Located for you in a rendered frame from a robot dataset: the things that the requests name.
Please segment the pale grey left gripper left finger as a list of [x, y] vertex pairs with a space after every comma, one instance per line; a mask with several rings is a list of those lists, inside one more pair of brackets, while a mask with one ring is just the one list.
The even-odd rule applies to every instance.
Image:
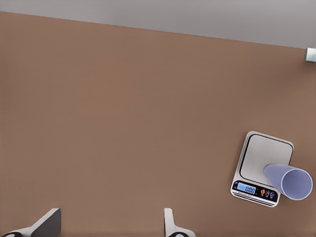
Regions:
[[1, 237], [59, 237], [61, 233], [61, 209], [53, 208], [33, 225], [13, 230]]

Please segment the lavender plastic cup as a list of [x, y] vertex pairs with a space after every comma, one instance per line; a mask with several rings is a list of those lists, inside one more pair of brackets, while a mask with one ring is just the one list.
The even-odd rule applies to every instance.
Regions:
[[313, 190], [313, 180], [305, 170], [283, 164], [269, 164], [264, 168], [267, 181], [291, 200], [303, 200]]

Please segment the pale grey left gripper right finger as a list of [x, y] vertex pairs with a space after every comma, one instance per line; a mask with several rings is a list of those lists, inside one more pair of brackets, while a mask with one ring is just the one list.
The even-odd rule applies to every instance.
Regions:
[[164, 236], [165, 237], [196, 237], [196, 234], [188, 229], [175, 225], [173, 211], [164, 208]]

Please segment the silver frame post foot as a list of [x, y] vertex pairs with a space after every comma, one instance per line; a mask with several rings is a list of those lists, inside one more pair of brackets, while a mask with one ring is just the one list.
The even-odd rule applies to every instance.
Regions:
[[305, 49], [305, 62], [316, 63], [316, 48], [307, 47]]

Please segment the silver digital kitchen scale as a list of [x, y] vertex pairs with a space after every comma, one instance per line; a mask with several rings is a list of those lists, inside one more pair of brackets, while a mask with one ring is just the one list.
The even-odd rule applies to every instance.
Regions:
[[250, 131], [245, 137], [231, 185], [231, 194], [268, 207], [278, 205], [280, 191], [264, 176], [269, 164], [288, 165], [294, 145], [286, 140]]

